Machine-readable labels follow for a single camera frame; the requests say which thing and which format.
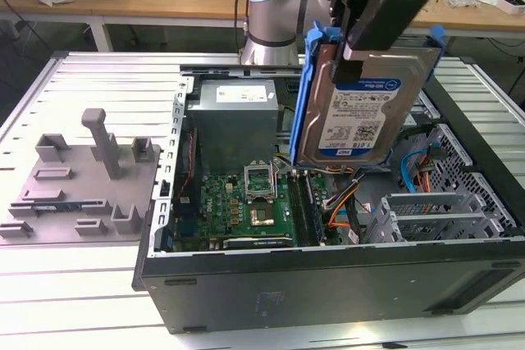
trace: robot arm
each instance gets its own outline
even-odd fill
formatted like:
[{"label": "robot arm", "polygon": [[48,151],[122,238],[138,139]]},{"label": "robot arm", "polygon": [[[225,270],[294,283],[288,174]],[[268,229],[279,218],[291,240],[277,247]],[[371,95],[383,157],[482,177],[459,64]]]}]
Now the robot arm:
[{"label": "robot arm", "polygon": [[336,61],[352,50],[386,50],[427,0],[250,0],[243,64],[298,64],[296,34],[315,20],[341,28]]}]

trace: ram slot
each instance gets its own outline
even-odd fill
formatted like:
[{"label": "ram slot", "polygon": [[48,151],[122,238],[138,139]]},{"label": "ram slot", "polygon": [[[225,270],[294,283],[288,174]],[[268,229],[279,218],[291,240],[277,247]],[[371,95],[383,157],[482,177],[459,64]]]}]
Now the ram slot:
[{"label": "ram slot", "polygon": [[300,180],[293,175],[288,175],[287,183],[297,244],[300,247],[316,246],[318,245],[316,231],[306,203],[308,202],[308,191],[306,188],[301,188]]}]

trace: cpu socket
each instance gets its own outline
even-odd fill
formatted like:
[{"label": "cpu socket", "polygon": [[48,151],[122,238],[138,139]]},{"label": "cpu socket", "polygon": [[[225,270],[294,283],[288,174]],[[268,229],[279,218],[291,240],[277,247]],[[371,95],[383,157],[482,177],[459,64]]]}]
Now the cpu socket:
[{"label": "cpu socket", "polygon": [[276,223],[272,204],[253,204],[249,207],[249,222],[253,227]]}]

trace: wooden desk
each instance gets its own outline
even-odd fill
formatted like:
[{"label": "wooden desk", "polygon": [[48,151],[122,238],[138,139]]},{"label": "wooden desk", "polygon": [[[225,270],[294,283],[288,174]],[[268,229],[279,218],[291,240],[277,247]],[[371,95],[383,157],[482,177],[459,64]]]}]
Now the wooden desk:
[{"label": "wooden desk", "polygon": [[[108,24],[232,27],[234,0],[75,0],[53,7],[37,0],[8,0],[26,20],[85,23],[91,26],[99,51],[111,51]],[[242,26],[244,0],[240,0]],[[0,3],[0,19],[17,20]],[[430,0],[406,30],[428,34],[443,25],[451,36],[525,39],[525,16],[509,16],[493,6],[451,8],[445,0]]]}]

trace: hard drive label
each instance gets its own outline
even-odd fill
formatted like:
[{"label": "hard drive label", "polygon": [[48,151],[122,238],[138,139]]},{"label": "hard drive label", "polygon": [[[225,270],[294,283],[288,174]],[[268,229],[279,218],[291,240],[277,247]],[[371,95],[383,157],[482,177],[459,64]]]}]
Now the hard drive label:
[{"label": "hard drive label", "polygon": [[357,156],[372,149],[386,122],[381,110],[399,92],[401,81],[366,78],[339,84],[331,96],[319,149],[328,156]]}]

